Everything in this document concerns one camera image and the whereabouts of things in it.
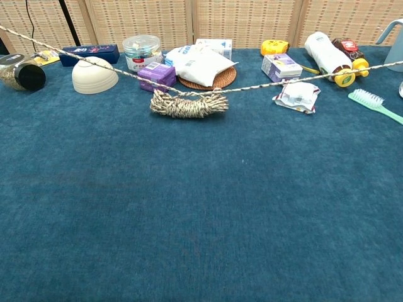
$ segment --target toothbrush bristles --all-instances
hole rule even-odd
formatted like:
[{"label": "toothbrush bristles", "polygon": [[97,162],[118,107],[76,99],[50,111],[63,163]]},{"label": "toothbrush bristles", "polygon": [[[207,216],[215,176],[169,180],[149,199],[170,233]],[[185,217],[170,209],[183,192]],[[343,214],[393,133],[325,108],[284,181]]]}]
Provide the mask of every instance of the toothbrush bristles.
[{"label": "toothbrush bristles", "polygon": [[370,93],[364,89],[355,89],[353,93],[357,99],[369,106],[379,107],[384,101],[384,99],[380,96]]}]

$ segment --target white bottle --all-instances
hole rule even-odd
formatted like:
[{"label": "white bottle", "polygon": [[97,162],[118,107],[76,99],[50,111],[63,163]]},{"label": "white bottle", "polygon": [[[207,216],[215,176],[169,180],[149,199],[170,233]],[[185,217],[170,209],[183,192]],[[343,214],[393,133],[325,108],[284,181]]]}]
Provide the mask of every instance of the white bottle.
[{"label": "white bottle", "polygon": [[[351,71],[351,60],[338,50],[324,33],[317,31],[311,34],[304,46],[323,74]],[[355,74],[337,75],[328,79],[340,87],[347,87],[354,83]]]}]

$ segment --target yellow cap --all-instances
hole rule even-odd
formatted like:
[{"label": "yellow cap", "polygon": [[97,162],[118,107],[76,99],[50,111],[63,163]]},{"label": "yellow cap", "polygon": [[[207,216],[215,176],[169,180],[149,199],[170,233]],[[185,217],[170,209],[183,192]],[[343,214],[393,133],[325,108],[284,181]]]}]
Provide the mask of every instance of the yellow cap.
[{"label": "yellow cap", "polygon": [[[344,68],[339,72],[351,71],[350,68]],[[355,81],[355,74],[341,74],[334,77],[334,82],[340,87],[350,86]]]},{"label": "yellow cap", "polygon": [[[370,64],[363,58],[359,58],[353,61],[353,69],[364,69],[364,68],[368,68],[370,66]],[[363,77],[367,77],[368,76],[369,71],[367,70],[361,70],[359,72],[356,72],[356,75],[358,76],[363,76]]]}]

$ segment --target bundled rope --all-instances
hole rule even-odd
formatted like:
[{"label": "bundled rope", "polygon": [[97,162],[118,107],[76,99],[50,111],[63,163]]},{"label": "bundled rope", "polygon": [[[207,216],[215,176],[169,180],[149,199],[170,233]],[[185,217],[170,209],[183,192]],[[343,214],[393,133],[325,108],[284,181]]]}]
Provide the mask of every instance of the bundled rope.
[{"label": "bundled rope", "polygon": [[154,90],[150,109],[160,115],[169,115],[173,118],[204,118],[214,112],[228,110],[228,100],[225,96],[213,94],[210,97],[202,96],[196,101],[173,98],[160,90]]},{"label": "bundled rope", "polygon": [[[347,70],[347,71],[342,71],[342,72],[335,72],[335,73],[331,73],[331,74],[321,74],[321,75],[316,75],[313,77],[305,77],[302,79],[294,79],[294,80],[288,80],[288,81],[283,81],[283,82],[273,82],[273,83],[255,85],[255,86],[242,87],[242,88],[226,89],[226,90],[214,89],[213,91],[207,91],[207,92],[196,92],[196,91],[183,92],[183,91],[177,90],[173,87],[169,87],[169,86],[166,86],[166,85],[160,84],[160,83],[155,83],[148,79],[144,79],[142,77],[125,72],[123,70],[116,69],[114,67],[102,66],[100,64],[91,62],[90,60],[88,60],[84,57],[80,57],[79,55],[76,55],[74,53],[65,52],[64,50],[61,50],[61,49],[58,49],[51,45],[47,45],[45,43],[39,42],[35,39],[22,35],[21,33],[17,33],[16,31],[10,30],[9,28],[3,27],[1,25],[0,25],[0,29],[7,31],[8,33],[11,33],[13,35],[19,36],[20,38],[23,38],[25,40],[29,40],[38,45],[55,50],[56,52],[62,53],[64,55],[68,55],[70,57],[76,58],[78,60],[83,60],[83,61],[93,64],[95,66],[109,69],[109,70],[115,71],[117,73],[123,74],[125,76],[133,77],[134,79],[137,79],[139,81],[144,81],[146,83],[152,84],[153,86],[163,87],[167,90],[175,92],[177,95],[171,96],[168,93],[161,92],[160,90],[155,89],[154,95],[150,102],[150,109],[153,112],[159,113],[160,115],[172,116],[173,118],[204,118],[207,115],[210,115],[215,112],[224,112],[224,111],[228,110],[228,100],[225,96],[223,96],[224,93],[247,91],[247,90],[251,90],[251,89],[266,88],[266,87],[271,87],[271,86],[282,86],[285,84],[291,84],[291,83],[297,83],[297,82],[307,82],[307,81],[313,81],[313,80],[317,80],[317,79],[340,76],[343,74],[354,74],[356,72],[364,71],[364,70],[373,70],[373,69],[379,69],[379,68],[383,68],[383,67],[391,67],[391,66],[403,64],[403,61],[397,61],[397,62],[388,63],[388,64],[374,65],[374,66],[371,66],[368,68],[363,68],[360,70],[353,69],[353,70]],[[187,97],[187,96],[196,96],[196,97],[199,97],[199,99],[192,101],[192,100],[183,98],[183,97]]]}]

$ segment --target light blue pitcher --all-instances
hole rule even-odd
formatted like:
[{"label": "light blue pitcher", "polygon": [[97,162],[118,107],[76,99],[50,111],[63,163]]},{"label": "light blue pitcher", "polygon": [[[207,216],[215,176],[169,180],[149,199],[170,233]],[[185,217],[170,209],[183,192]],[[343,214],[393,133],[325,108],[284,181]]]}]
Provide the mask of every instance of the light blue pitcher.
[{"label": "light blue pitcher", "polygon": [[[392,28],[395,27],[396,24],[403,25],[403,19],[398,19],[390,22],[388,27],[386,27],[386,30],[380,35],[377,44],[381,44],[386,39],[387,35],[390,33]],[[395,43],[389,50],[389,54],[385,59],[385,64],[393,63],[396,61],[403,61],[403,30],[400,31]],[[395,65],[388,68],[393,71],[403,72],[403,65]]]}]

